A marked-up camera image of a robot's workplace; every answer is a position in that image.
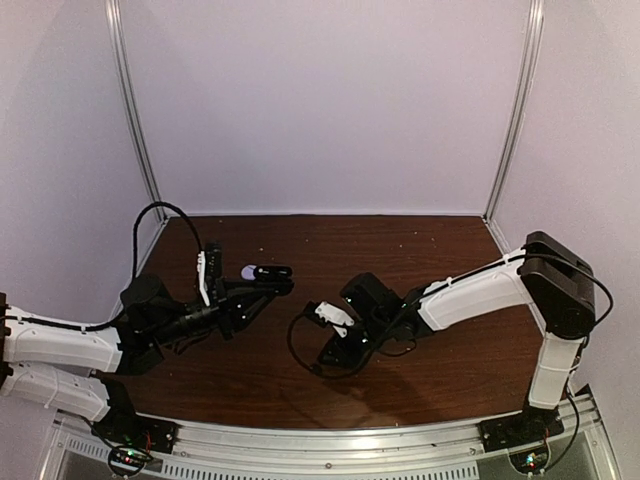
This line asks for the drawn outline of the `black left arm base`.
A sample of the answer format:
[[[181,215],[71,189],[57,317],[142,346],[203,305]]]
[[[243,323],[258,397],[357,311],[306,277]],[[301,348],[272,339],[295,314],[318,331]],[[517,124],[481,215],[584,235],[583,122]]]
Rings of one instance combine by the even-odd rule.
[[[137,413],[125,386],[101,379],[107,391],[107,413],[92,425],[104,439],[140,449],[170,454],[176,440],[175,422]]]

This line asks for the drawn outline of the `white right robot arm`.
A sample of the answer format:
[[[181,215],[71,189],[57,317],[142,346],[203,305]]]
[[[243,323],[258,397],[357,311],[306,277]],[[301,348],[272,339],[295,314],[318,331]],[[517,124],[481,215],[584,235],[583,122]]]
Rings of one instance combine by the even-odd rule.
[[[334,330],[317,357],[320,366],[354,371],[389,339],[417,340],[463,321],[514,306],[533,306],[545,333],[527,397],[513,419],[519,440],[535,440],[551,424],[581,345],[597,324],[591,267],[542,231],[501,259],[401,297],[371,272],[341,290],[347,307],[326,301],[313,310]]]

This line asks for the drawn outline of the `lilac earbud charging case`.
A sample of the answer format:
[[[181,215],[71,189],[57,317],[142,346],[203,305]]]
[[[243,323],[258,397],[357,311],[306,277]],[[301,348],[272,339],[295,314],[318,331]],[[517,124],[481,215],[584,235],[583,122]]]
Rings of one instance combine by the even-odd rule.
[[[241,277],[244,280],[253,281],[255,279],[255,265],[246,265],[241,270]]]

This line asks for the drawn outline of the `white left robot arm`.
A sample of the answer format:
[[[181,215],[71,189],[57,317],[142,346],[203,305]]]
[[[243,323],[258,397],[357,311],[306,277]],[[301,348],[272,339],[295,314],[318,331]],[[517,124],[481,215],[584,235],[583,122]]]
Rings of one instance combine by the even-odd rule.
[[[123,444],[144,433],[126,389],[116,382],[78,378],[68,367],[143,375],[218,331],[226,340],[246,329],[276,297],[294,286],[288,277],[207,279],[191,302],[171,297],[154,274],[135,278],[122,292],[122,312],[104,324],[64,322],[17,307],[1,309],[1,393],[65,410],[106,429]]]

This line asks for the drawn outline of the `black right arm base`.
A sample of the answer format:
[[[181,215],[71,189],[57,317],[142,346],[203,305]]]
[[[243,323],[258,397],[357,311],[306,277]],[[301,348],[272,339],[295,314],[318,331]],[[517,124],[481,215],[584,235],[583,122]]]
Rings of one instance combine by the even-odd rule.
[[[525,407],[521,412],[483,420],[478,425],[485,452],[541,442],[564,432],[559,409]]]

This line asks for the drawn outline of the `black oval charging case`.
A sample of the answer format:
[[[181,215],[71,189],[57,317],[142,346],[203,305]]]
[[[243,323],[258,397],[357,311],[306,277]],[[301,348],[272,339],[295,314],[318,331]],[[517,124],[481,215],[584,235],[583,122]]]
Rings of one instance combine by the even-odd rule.
[[[289,266],[258,265],[253,275],[258,283],[264,284],[277,295],[288,295],[293,290],[293,270]]]

